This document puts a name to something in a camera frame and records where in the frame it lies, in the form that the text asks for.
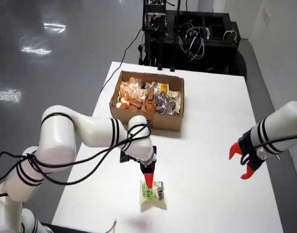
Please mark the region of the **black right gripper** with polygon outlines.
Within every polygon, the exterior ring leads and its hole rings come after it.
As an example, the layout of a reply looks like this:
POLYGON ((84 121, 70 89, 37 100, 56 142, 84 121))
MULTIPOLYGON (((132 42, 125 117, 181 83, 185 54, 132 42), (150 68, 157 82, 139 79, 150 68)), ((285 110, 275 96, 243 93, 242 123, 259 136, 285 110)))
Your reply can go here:
POLYGON ((235 142, 229 152, 229 160, 235 154, 241 155, 240 164, 247 165, 246 173, 241 175, 242 180, 252 177, 254 170, 257 170, 266 160, 266 150, 263 147, 255 148, 256 145, 263 142, 262 136, 257 131, 246 132, 239 141, 235 142))

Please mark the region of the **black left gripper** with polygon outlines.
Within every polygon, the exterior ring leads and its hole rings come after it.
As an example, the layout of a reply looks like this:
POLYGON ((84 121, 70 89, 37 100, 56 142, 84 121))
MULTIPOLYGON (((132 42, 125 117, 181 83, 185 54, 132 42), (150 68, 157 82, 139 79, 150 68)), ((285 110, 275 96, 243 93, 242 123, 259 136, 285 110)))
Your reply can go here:
POLYGON ((147 188, 152 189, 153 187, 153 176, 156 165, 156 156, 157 156, 157 147, 153 146, 153 154, 152 157, 147 161, 143 162, 139 159, 133 158, 132 160, 140 164, 140 169, 145 177, 145 183, 147 188))

